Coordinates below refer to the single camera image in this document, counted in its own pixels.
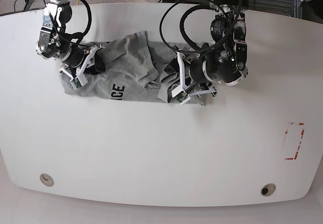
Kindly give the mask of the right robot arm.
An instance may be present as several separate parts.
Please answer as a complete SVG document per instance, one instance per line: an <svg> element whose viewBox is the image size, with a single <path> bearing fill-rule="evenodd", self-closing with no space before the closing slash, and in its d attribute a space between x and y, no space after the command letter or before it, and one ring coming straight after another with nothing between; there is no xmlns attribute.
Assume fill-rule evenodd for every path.
<svg viewBox="0 0 323 224"><path fill-rule="evenodd" d="M86 75L105 72L105 64L98 55L102 45L83 44L92 24L92 13L86 0L81 1L87 11L87 25L83 32L69 34L66 24L71 20L71 0L43 0L42 27L37 42L37 54L44 59L53 58L61 62L60 73L70 78L77 88L87 83Z"/></svg>

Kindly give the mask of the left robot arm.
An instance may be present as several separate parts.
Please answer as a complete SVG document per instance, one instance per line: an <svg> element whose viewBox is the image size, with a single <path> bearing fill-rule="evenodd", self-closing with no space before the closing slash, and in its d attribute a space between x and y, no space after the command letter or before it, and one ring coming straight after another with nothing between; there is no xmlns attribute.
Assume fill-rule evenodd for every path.
<svg viewBox="0 0 323 224"><path fill-rule="evenodd" d="M195 96L215 96L214 82L234 86L248 76L244 14L247 6L248 0L201 0L183 14L179 23L182 38L191 49L178 49L162 40L177 53L178 63L171 65L179 74L179 85L171 90L173 99L185 104ZM210 24L213 45L205 42L199 46L185 31L186 19L199 10L216 12Z"/></svg>

